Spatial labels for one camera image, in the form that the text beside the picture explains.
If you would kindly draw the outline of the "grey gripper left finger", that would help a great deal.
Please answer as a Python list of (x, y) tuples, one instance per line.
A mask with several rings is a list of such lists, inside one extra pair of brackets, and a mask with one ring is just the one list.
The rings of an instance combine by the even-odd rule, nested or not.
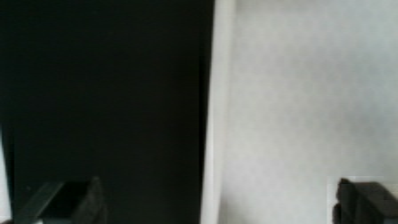
[(106, 224), (99, 178), (46, 182), (16, 213), (12, 224)]

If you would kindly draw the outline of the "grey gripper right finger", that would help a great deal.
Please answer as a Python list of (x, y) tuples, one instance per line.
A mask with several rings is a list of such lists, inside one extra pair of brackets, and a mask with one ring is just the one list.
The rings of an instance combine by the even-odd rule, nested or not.
[(398, 224), (398, 198), (377, 182), (341, 179), (332, 224)]

